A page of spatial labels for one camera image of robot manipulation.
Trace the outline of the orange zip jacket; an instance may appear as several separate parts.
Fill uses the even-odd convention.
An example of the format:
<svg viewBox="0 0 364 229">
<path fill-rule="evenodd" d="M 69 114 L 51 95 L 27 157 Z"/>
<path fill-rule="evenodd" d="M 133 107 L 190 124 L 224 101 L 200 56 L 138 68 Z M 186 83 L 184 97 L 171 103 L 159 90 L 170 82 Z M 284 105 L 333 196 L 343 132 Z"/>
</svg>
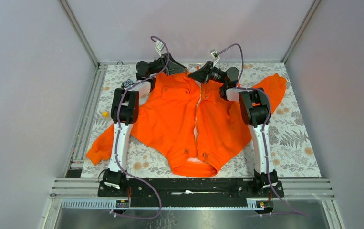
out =
<svg viewBox="0 0 364 229">
<path fill-rule="evenodd" d="M 252 140 L 239 103 L 223 100 L 220 87 L 214 81 L 198 85 L 187 73 L 159 74 L 132 136 L 158 150 L 174 174 L 216 175 Z"/>
</svg>

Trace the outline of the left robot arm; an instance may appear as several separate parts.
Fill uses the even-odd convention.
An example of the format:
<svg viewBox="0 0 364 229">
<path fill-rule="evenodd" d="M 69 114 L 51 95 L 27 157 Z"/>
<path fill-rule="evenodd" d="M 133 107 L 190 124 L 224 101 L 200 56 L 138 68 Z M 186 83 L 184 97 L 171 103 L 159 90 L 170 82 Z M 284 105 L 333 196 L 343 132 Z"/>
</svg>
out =
<svg viewBox="0 0 364 229">
<path fill-rule="evenodd" d="M 136 82 L 117 88 L 112 102 L 114 139 L 111 158 L 103 174 L 103 185 L 116 196 L 127 191 L 126 166 L 129 138 L 139 115 L 139 100 L 153 91 L 159 73 L 174 75 L 186 70 L 171 54 L 162 54 L 152 62 L 140 61 L 136 65 Z"/>
</svg>

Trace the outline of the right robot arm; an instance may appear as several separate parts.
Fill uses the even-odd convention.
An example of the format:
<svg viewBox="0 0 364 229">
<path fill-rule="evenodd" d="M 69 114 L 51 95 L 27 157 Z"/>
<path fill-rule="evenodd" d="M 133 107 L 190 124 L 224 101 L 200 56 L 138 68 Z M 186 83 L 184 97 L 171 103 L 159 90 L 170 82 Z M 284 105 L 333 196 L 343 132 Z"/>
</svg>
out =
<svg viewBox="0 0 364 229">
<path fill-rule="evenodd" d="M 215 81 L 222 84 L 220 97 L 226 101 L 238 102 L 243 122 L 248 126 L 252 137 L 255 156 L 254 179 L 255 194 L 264 197 L 275 190 L 278 184 L 277 172 L 270 165 L 269 122 L 271 101 L 260 88 L 242 88 L 237 86 L 242 72 L 236 67 L 223 71 L 208 61 L 188 77 L 199 83 Z"/>
</svg>

